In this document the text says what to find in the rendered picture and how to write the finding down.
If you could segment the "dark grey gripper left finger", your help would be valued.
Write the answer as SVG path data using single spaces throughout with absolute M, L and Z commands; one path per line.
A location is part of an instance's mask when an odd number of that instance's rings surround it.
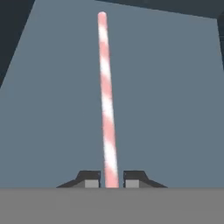
M 59 188 L 100 188 L 101 172 L 100 171 L 79 171 L 76 178 L 72 179 Z

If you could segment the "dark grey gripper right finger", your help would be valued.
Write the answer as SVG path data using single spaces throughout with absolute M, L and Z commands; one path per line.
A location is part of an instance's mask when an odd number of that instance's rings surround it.
M 165 188 L 152 179 L 149 179 L 145 171 L 124 171 L 123 172 L 123 187 L 124 188 Z

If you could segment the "grey-blue drawer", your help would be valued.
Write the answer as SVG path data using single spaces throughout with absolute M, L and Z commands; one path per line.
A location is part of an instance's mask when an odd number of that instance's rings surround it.
M 0 187 L 55 187 L 102 169 L 99 12 L 120 170 L 224 187 L 217 23 L 96 0 L 0 0 Z

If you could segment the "pink and white striped straw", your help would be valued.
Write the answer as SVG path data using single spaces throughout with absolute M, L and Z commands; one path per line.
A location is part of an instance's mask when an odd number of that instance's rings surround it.
M 98 13 L 98 36 L 105 186 L 107 188 L 118 188 L 119 178 L 117 168 L 116 132 L 109 57 L 108 22 L 107 14 L 104 11 Z

